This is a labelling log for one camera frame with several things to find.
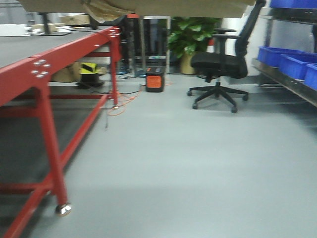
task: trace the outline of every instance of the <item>potted plant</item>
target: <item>potted plant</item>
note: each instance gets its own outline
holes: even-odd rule
[[[190,67],[190,59],[195,52],[206,52],[217,22],[218,18],[211,17],[172,18],[167,46],[178,59],[181,58],[181,73],[195,73]]]

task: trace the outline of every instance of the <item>green leaves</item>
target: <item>green leaves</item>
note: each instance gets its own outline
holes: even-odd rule
[[[208,41],[214,32],[217,18],[173,17],[168,48],[181,58],[186,52],[206,51]]]

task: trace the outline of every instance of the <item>cardboard box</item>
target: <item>cardboard box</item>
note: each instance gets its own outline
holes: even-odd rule
[[[79,14],[75,16],[61,16],[60,21],[66,26],[90,25],[89,16],[85,14]]]
[[[80,80],[81,63],[75,62],[52,75],[52,82],[72,83]]]
[[[50,32],[56,32],[56,31],[58,31],[57,27],[64,26],[65,24],[63,24],[63,23],[55,23],[55,24],[49,23],[48,25],[49,25]],[[34,31],[36,29],[40,29],[41,32],[44,32],[44,25],[43,24],[32,25],[32,31]]]

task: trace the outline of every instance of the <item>floor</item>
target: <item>floor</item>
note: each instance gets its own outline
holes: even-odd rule
[[[118,89],[143,83],[129,78]],[[238,113],[222,98],[194,110],[200,93],[186,92],[206,83],[179,74],[167,83],[162,93],[142,90],[118,116],[100,114],[65,170],[72,212],[57,217],[48,196],[21,237],[316,238],[317,108],[282,87],[231,85],[250,92],[246,102],[235,96]],[[62,149],[91,105],[53,107]],[[38,124],[1,119],[0,130],[0,157],[14,155],[8,167],[0,160],[0,179],[42,177]],[[0,196],[0,234],[24,199]]]

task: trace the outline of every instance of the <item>shelf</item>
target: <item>shelf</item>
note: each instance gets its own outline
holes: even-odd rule
[[[302,81],[296,80],[294,78],[291,78],[281,73],[278,70],[278,68],[268,66],[267,64],[262,63],[258,61],[257,59],[253,59],[252,64],[257,70],[259,70],[265,76],[281,84],[288,90],[292,91],[293,93],[297,94],[298,96],[302,97],[303,99],[305,99],[306,101],[310,102],[315,107],[317,107],[317,91],[316,90],[306,86],[305,84],[302,83]]]
[[[317,25],[317,9],[263,8],[260,18]]]

